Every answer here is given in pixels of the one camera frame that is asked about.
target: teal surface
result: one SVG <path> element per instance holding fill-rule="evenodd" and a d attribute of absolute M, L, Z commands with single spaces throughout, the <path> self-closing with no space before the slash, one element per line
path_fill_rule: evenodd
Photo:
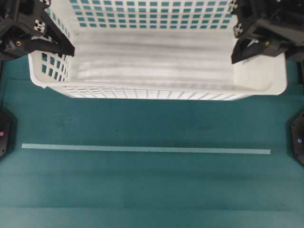
<path fill-rule="evenodd" d="M 304 168 L 289 123 L 304 109 L 288 62 L 280 96 L 234 102 L 72 99 L 7 62 L 14 118 L 0 160 L 4 228 L 302 228 Z M 22 143 L 271 149 L 271 155 L 50 151 Z"/>

